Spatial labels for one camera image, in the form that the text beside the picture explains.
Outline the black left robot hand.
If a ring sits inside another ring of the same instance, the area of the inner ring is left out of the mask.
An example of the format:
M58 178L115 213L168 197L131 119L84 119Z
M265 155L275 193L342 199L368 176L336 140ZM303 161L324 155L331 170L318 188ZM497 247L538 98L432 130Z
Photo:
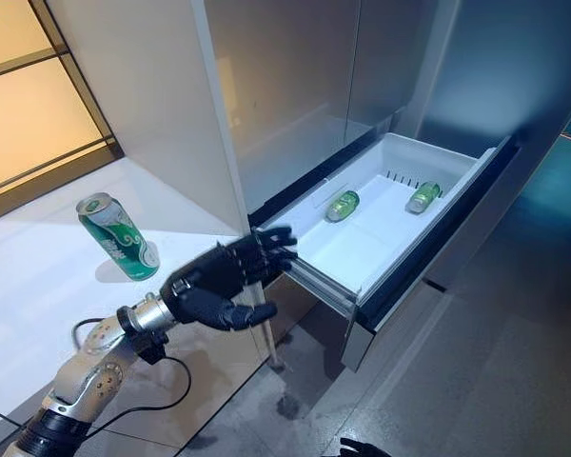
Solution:
M272 302L237 305L233 299L245 287L288 271L298 254L290 226L253 230L234 242L217 244L172 272L159 294L167 309L182 324L198 322L221 331L256 327L274 317Z

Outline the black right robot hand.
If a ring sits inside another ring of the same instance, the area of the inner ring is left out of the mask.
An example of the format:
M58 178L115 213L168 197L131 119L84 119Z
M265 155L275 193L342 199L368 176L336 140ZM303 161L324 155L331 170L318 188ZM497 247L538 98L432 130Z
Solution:
M339 455L341 457L390 457L390 454L369 443L342 437Z

